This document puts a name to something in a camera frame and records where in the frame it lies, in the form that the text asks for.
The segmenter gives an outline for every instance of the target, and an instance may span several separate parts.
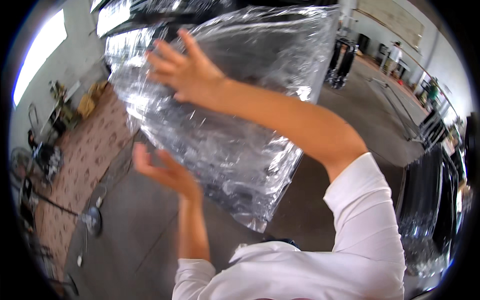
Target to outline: patterned rug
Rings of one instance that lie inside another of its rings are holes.
[[[58,140],[64,164],[52,184],[50,200],[75,212],[83,210],[113,158],[132,138],[126,116],[124,104],[108,85],[92,114]],[[55,278],[62,280],[77,220],[42,201],[35,218],[40,242],[53,254]]]

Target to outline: white sleeve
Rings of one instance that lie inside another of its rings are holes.
[[[334,215],[333,252],[405,264],[391,196],[371,153],[343,170],[324,196]]]
[[[204,259],[178,259],[172,300],[198,299],[199,294],[215,276],[215,267]]]

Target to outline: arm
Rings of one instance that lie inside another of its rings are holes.
[[[207,231],[202,210],[203,192],[194,177],[166,151],[158,150],[166,168],[154,167],[146,146],[136,143],[133,162],[140,173],[179,193],[179,259],[210,261]]]
[[[179,102],[237,115],[278,131],[322,163],[331,181],[368,151],[358,133],[333,112],[226,78],[185,30],[180,30],[179,35],[188,56],[179,54],[165,41],[155,43],[162,57],[147,54],[155,68],[149,77],[175,89]]]

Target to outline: rug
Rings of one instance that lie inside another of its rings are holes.
[[[124,104],[108,85],[92,114],[56,143],[64,164],[55,176],[50,200],[82,212],[113,158],[132,138],[126,118]],[[41,201],[35,218],[40,242],[53,254],[55,278],[62,280],[76,217]]]

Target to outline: white shirt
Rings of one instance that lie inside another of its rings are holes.
[[[390,55],[388,57],[394,62],[398,62],[402,58],[402,50],[399,47],[393,45],[390,49]]]
[[[302,252],[282,241],[238,249],[215,275],[202,259],[179,259],[174,300],[403,299],[405,260],[391,190],[371,153],[328,187],[332,252]]]

